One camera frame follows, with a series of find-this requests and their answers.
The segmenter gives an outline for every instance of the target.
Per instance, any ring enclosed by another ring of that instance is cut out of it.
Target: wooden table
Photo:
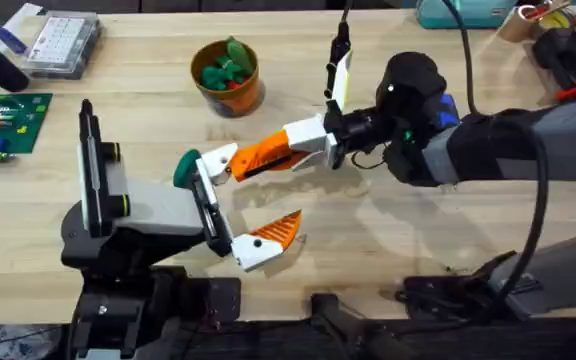
[[[170,184],[189,148],[256,142],[290,121],[324,111],[324,66],[340,12],[104,15],[107,31],[81,81],[35,81],[29,92],[55,94],[32,155],[0,166],[0,323],[68,322],[81,279],[60,262],[61,220],[78,200],[75,146],[81,100],[101,118],[104,139],[122,145],[127,173]],[[428,54],[465,114],[459,33],[419,27],[408,10],[353,11],[355,55],[348,110],[374,104],[386,62],[401,51]],[[40,19],[29,19],[29,39]],[[214,114],[194,87],[190,60],[203,45],[235,35],[261,61],[266,98],[252,115]],[[519,45],[471,31],[478,107],[537,108],[544,90]],[[377,155],[360,156],[372,164]],[[244,273],[205,245],[167,265],[193,276],[243,282],[241,319],[297,319],[316,291],[333,291],[368,317],[403,318],[392,301],[406,276],[467,271],[520,249],[533,211],[531,182],[474,182],[457,191],[403,185],[385,167],[360,171],[265,173],[218,188],[235,231],[303,209],[303,234],[281,259]],[[552,185],[541,244],[576,235],[576,184]]]

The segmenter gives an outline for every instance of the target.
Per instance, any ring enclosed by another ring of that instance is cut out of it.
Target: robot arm
[[[546,146],[549,178],[576,181],[576,103],[533,112],[508,110],[479,121],[464,121],[440,133],[422,150],[432,180],[455,184],[466,180],[535,179],[532,148],[516,132],[503,128],[492,131],[495,121],[531,127]]]

